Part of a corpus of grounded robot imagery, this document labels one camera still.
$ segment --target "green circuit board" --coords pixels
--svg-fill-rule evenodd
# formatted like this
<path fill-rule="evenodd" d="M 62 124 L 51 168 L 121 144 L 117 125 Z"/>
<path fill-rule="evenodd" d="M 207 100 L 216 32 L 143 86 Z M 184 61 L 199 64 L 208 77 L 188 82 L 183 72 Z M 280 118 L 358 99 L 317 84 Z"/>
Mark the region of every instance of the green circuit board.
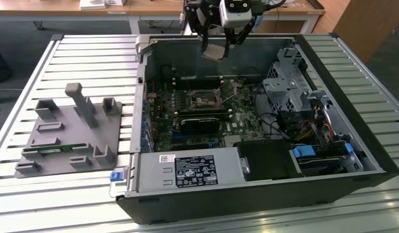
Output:
<path fill-rule="evenodd" d="M 254 84 L 239 85 L 239 79 L 224 79 L 219 89 L 172 90 L 161 88 L 151 95 L 151 119 L 155 135 L 155 151 L 185 150 L 185 148 L 224 148 L 227 136 L 239 135 L 241 141 L 265 138 L 253 107 Z M 220 122 L 217 133 L 184 135 L 180 132 L 176 111 L 231 109 L 232 117 Z"/>

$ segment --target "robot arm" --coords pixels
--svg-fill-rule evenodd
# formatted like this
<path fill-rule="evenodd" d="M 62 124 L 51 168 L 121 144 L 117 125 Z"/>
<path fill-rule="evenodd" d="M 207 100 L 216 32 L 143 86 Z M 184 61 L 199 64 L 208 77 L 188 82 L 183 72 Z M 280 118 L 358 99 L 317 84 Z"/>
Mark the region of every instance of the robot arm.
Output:
<path fill-rule="evenodd" d="M 252 32 L 257 16 L 265 11 L 280 7 L 286 0 L 189 0 L 184 6 L 187 20 L 193 32 L 199 33 L 203 40 L 203 52 L 205 57 L 221 60 L 228 57 L 231 45 L 241 45 Z M 227 37 L 225 48 L 209 45 L 208 37 L 224 28 Z"/>

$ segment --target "floor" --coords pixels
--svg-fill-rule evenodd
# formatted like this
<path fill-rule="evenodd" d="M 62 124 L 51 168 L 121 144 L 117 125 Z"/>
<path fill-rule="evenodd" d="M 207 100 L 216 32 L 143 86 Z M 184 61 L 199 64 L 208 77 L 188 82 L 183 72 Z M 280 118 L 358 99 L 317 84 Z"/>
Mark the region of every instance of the floor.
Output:
<path fill-rule="evenodd" d="M 179 33 L 179 22 L 155 23 L 152 28 L 140 22 L 141 33 Z M 40 60 L 51 36 L 63 34 L 128 34 L 125 21 L 46 22 L 44 30 L 35 29 L 32 22 L 0 22 L 0 53 L 14 71 L 12 77 L 0 83 L 0 89 L 23 89 Z M 399 25 L 368 67 L 399 100 Z M 20 90 L 0 91 L 0 128 L 20 95 Z"/>

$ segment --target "table leg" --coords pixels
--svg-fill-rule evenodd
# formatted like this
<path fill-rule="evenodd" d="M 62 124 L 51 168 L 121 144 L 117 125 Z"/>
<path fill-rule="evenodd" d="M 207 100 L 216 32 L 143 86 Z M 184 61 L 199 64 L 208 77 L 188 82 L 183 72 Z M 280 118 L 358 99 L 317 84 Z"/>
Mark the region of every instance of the table leg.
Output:
<path fill-rule="evenodd" d="M 128 17 L 132 34 L 140 34 L 140 19 L 139 17 Z"/>
<path fill-rule="evenodd" d="M 312 33 L 313 32 L 318 17 L 320 17 L 320 15 L 309 16 L 309 19 L 305 21 L 301 33 Z"/>
<path fill-rule="evenodd" d="M 32 21 L 32 22 L 34 22 L 34 25 L 36 26 L 38 30 L 43 30 L 44 29 L 43 21 Z"/>

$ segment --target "barcode sticker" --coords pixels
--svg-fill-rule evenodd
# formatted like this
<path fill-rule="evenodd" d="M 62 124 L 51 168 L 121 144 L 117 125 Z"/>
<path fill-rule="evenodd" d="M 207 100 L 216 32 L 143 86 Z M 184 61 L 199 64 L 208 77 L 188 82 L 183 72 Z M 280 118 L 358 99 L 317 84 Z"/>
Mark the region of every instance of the barcode sticker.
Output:
<path fill-rule="evenodd" d="M 175 162 L 175 154 L 160 155 L 160 163 Z"/>

